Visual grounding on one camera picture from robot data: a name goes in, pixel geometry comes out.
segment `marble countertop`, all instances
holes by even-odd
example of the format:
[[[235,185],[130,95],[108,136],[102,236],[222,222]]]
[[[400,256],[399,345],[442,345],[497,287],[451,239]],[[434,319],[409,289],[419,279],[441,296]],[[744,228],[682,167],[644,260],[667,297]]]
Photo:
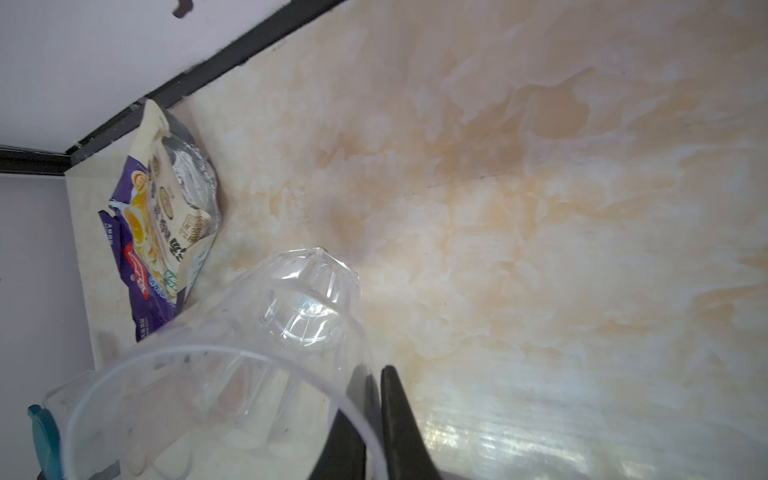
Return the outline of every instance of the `marble countertop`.
[[[189,303],[323,246],[362,281],[438,466],[468,478],[768,468],[768,8],[349,0],[172,109],[223,224]],[[98,366],[133,343],[67,172]]]

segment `clear plastic cup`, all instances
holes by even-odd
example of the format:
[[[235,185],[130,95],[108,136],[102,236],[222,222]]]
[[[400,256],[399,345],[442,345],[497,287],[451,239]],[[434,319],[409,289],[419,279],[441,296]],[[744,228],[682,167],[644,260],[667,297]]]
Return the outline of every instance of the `clear plastic cup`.
[[[359,301],[322,248],[264,260],[98,375],[68,423],[67,478],[119,461],[122,479],[303,480],[339,411],[386,478]]]

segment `red label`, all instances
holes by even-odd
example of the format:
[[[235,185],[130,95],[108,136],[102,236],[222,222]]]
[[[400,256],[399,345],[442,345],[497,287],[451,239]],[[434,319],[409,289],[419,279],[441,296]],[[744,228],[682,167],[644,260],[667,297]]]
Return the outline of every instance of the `red label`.
[[[136,284],[139,286],[139,289],[141,289],[141,293],[144,294],[144,299],[148,299],[149,288],[147,288],[147,271],[144,269],[141,259],[134,251],[134,245],[132,243],[126,245],[123,249],[123,253],[125,254],[125,258],[127,258],[128,262],[131,264],[131,268],[134,269]]]

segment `black edge trim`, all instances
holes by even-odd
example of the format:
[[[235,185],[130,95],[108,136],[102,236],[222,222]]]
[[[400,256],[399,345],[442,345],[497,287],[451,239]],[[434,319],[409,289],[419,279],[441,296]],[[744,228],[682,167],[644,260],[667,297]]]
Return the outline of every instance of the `black edge trim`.
[[[67,150],[67,154],[72,157],[72,164],[79,164],[138,127],[145,98],[156,101],[163,108],[169,108],[341,2],[343,0],[292,0],[213,57],[146,94],[91,132]]]
[[[0,174],[64,175],[70,157],[47,151],[0,147]]]

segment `snack bag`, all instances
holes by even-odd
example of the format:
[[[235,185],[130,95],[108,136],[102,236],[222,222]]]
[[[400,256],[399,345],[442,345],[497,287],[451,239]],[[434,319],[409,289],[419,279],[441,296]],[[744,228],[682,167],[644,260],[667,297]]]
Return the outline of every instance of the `snack bag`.
[[[128,287],[139,341],[170,322],[216,236],[216,175],[188,129],[152,100],[114,189],[99,212]]]

